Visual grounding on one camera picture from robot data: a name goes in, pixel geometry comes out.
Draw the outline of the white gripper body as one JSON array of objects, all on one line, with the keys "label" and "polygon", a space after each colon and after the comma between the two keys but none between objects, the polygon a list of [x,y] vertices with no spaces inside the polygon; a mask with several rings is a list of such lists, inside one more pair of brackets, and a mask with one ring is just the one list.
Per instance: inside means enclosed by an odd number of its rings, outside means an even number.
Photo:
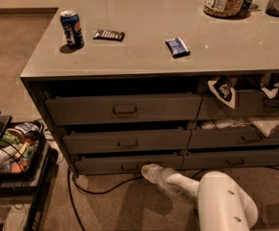
[{"label": "white gripper body", "polygon": [[167,193],[179,193],[181,190],[177,183],[178,172],[172,168],[161,168],[158,170],[156,180],[162,190]]}]

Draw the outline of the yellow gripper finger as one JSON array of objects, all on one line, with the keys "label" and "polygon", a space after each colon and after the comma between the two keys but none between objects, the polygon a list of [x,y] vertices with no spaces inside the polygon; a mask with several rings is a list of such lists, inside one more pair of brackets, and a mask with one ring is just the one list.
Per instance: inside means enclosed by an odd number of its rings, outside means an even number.
[{"label": "yellow gripper finger", "polygon": [[156,164],[144,165],[140,173],[149,182],[160,182],[163,168]]}]

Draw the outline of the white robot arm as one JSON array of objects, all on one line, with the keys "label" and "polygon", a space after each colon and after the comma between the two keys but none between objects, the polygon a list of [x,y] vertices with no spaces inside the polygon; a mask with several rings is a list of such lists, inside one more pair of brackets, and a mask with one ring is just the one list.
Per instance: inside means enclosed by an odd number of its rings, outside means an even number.
[{"label": "white robot arm", "polygon": [[250,231],[258,220],[254,200],[223,172],[210,171],[196,181],[173,168],[150,164],[140,173],[170,194],[185,192],[196,199],[200,231]]}]

